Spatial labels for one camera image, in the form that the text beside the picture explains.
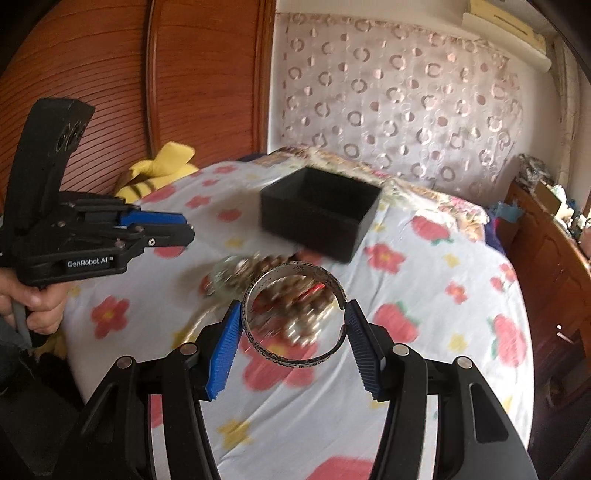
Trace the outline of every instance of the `silver bracelet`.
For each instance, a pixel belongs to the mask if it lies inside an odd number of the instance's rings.
[[[252,305],[255,299],[258,297],[259,293],[265,290],[265,288],[267,288],[271,283],[280,280],[281,278],[288,277],[290,275],[301,275],[305,277],[311,277],[314,280],[323,283],[335,295],[336,300],[339,304],[339,309],[345,311],[345,305],[347,303],[345,291],[339,283],[339,281],[334,276],[332,276],[331,273],[329,273],[322,267],[317,267],[316,265],[312,265],[306,262],[289,262],[278,265],[275,268],[269,270],[268,272],[263,273],[263,275],[258,277],[246,289],[246,293],[244,294],[244,298],[242,300],[242,327],[244,328],[244,332],[246,333],[248,341],[252,344],[252,346],[256,348],[262,356],[269,359],[273,363],[290,368],[313,367],[328,360],[341,347],[341,345],[343,345],[345,337],[347,336],[347,331],[344,322],[343,326],[340,328],[339,339],[337,340],[334,347],[332,347],[328,352],[320,356],[304,360],[289,359],[284,356],[277,355],[276,353],[270,352],[269,350],[264,348],[258,341],[256,341],[250,327],[250,312],[252,310]]]

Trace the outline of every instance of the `open black box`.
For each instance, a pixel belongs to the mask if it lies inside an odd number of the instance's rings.
[[[349,262],[374,221],[381,191],[364,181],[302,168],[261,190],[261,225]]]

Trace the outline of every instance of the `yellow plush toy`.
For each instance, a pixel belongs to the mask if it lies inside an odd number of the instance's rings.
[[[153,160],[141,160],[133,164],[125,172],[115,186],[115,196],[125,199],[126,203],[134,203],[178,179],[182,179],[198,168],[189,164],[195,155],[195,149],[188,145],[168,142],[163,146]],[[135,178],[146,178],[144,181],[127,185]]]

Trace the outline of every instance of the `white curtain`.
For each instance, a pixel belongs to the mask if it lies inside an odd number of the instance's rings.
[[[281,145],[305,143],[478,203],[522,121],[517,74],[484,41],[416,25],[280,14]]]
[[[567,187],[570,176],[570,154],[579,123],[579,65],[562,37],[554,41],[556,72],[560,94],[560,146],[556,152],[557,181]]]

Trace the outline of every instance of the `finger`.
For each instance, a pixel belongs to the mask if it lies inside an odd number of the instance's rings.
[[[0,295],[0,315],[6,317],[12,314],[12,299],[6,295]]]
[[[37,287],[20,283],[16,273],[10,268],[0,268],[0,294],[6,295],[30,309],[41,305],[41,295]]]
[[[34,312],[49,312],[56,308],[60,303],[64,301],[72,284],[68,283],[56,283],[49,285],[45,290],[41,290],[41,303],[35,308],[31,308]]]
[[[33,330],[33,332],[40,333],[41,335],[51,335],[52,333],[57,332],[57,329],[60,327],[60,323],[61,323],[61,321],[55,322],[54,324],[52,324],[48,327],[36,328],[35,330]]]
[[[66,299],[63,299],[56,308],[49,312],[31,313],[27,318],[27,327],[29,330],[37,333],[44,333],[46,331],[50,333],[55,332],[64,316],[65,306]]]

